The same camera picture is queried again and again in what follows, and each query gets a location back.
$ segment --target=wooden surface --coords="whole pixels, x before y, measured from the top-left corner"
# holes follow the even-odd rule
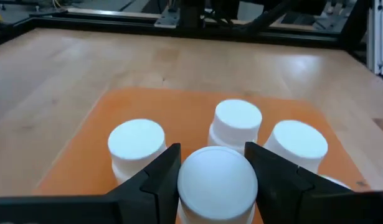
[[[107,90],[306,100],[383,189],[383,81],[340,50],[37,29],[0,46],[0,195],[31,194]]]
[[[117,183],[112,173],[107,139],[115,127],[130,119],[148,118],[159,123],[165,131],[168,146],[181,143],[184,161],[195,150],[207,146],[215,107],[229,98],[242,98],[259,107],[263,116],[259,145],[265,144],[278,122],[284,119],[303,121],[322,133],[328,143],[328,153],[318,173],[338,179],[355,191],[369,190],[324,116],[308,103],[252,95],[127,88],[110,91],[100,99],[34,193],[90,195],[105,194],[114,189]],[[260,215],[255,215],[253,223],[263,223]]]

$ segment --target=white cylindrical block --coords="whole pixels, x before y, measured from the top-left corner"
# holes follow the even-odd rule
[[[315,128],[285,120],[276,124],[264,148],[316,174],[328,144]]]
[[[215,109],[208,145],[225,146],[244,154],[245,142],[257,141],[262,114],[244,100],[224,100]]]
[[[327,179],[327,180],[332,181],[332,182],[335,183],[335,184],[338,184],[338,185],[340,185],[340,186],[342,186],[342,187],[345,187],[345,188],[347,188],[347,189],[350,189],[350,187],[349,187],[348,185],[342,183],[342,182],[339,181],[339,180],[336,180],[336,179],[334,179],[334,178],[332,178],[332,177],[328,177],[328,176],[326,176],[326,175],[320,175],[320,176],[321,176],[321,177],[324,177],[324,178]]]
[[[126,182],[128,179],[130,179],[130,177],[125,175],[124,173],[122,173],[119,170],[119,168],[116,167],[116,165],[114,163],[112,163],[112,172],[115,175],[115,178],[116,178],[116,181],[118,182],[118,185],[121,185],[124,182]]]
[[[124,182],[166,149],[165,133],[154,121],[134,119],[119,125],[111,132],[108,148],[113,172],[118,181]]]
[[[209,146],[193,152],[177,179],[183,223],[251,223],[258,180],[236,151]]]

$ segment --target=orange mat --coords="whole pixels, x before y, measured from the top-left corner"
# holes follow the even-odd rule
[[[129,119],[148,118],[159,123],[166,133],[168,146],[181,143],[184,160],[206,146],[215,107],[228,98],[247,100],[261,110],[263,122],[258,134],[259,145],[265,143],[274,125],[284,119],[300,120],[315,127],[329,146],[319,174],[338,179],[355,191],[369,190],[324,116],[308,103],[225,93],[129,88],[111,91],[101,98],[34,193],[105,194],[115,188],[117,183],[111,171],[107,139],[116,126]],[[261,222],[257,210],[254,223]]]

